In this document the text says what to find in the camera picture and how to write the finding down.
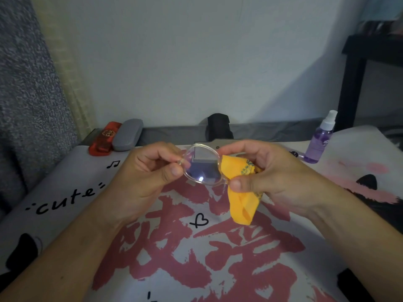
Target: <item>black furniture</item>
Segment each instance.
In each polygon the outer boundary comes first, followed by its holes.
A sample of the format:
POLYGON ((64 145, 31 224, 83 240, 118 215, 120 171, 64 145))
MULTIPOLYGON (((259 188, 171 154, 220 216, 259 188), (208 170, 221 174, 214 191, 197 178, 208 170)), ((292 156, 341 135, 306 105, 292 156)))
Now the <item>black furniture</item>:
POLYGON ((347 55, 335 131, 354 125, 367 60, 403 67, 403 36, 349 36, 343 48, 347 55))

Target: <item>gray eyeglass case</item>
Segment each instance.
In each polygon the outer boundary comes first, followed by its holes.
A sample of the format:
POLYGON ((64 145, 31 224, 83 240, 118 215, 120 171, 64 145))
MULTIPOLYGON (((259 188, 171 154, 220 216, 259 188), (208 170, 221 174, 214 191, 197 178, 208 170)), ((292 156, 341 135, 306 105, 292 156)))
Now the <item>gray eyeglass case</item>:
POLYGON ((113 138, 112 146, 114 151, 129 151, 134 148, 143 130, 143 121, 130 119, 125 121, 113 138))

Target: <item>gold emblem on red pouch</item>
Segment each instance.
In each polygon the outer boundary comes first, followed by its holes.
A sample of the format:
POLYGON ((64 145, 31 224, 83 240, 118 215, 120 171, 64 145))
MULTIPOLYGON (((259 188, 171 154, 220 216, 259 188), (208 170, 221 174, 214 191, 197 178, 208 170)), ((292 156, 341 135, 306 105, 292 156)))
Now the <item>gold emblem on red pouch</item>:
POLYGON ((113 137, 113 136, 116 134, 116 132, 113 131, 113 130, 104 130, 104 131, 102 132, 102 134, 103 134, 104 136, 106 136, 106 137, 113 137))

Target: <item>purple liquid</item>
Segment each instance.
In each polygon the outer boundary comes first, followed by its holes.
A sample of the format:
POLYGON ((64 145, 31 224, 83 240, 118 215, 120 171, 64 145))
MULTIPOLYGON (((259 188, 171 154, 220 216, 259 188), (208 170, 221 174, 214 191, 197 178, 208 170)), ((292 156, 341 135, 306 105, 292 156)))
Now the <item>purple liquid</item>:
POLYGON ((332 137, 332 134, 332 130, 327 131, 321 129, 320 127, 317 128, 305 153, 304 161, 311 164, 318 163, 330 138, 332 137))

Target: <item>red packet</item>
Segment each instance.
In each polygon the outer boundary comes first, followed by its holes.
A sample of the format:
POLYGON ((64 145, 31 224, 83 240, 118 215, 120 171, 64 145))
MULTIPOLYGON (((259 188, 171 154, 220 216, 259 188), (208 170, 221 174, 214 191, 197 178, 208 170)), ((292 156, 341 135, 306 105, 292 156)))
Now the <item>red packet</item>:
POLYGON ((108 156, 112 152, 112 140, 115 137, 122 123, 109 122, 95 141, 88 148, 91 156, 108 156))

